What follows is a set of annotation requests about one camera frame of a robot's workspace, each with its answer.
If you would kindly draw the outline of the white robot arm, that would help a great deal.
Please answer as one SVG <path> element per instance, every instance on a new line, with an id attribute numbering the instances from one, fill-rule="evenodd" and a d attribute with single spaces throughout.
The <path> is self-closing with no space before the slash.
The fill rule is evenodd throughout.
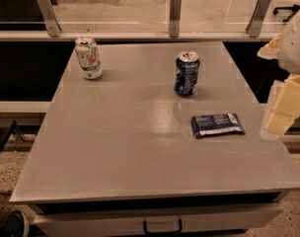
<path id="1" fill-rule="evenodd" d="M 261 137 L 274 140 L 300 117 L 300 10 L 280 35 L 260 48 L 258 56 L 276 59 L 289 73 L 284 81 L 273 82 L 262 118 Z"/>

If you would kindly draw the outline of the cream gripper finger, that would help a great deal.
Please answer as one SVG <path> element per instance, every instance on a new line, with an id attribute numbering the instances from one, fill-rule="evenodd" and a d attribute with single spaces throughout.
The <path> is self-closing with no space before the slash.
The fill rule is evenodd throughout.
<path id="1" fill-rule="evenodd" d="M 263 129 L 283 135 L 300 117 L 300 74 L 290 74 L 283 82 L 275 80 L 270 88 Z"/>

